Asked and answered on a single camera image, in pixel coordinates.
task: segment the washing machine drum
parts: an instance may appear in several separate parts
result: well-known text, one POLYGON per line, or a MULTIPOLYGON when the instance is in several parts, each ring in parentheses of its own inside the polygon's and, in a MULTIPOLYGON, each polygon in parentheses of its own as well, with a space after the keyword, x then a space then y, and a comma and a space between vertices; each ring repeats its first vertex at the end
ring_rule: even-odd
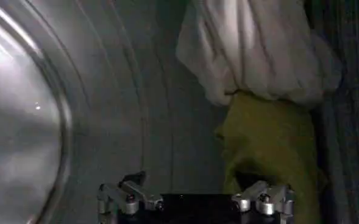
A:
POLYGON ((63 112, 37 50, 0 8, 0 223, 40 219, 63 166, 63 112))

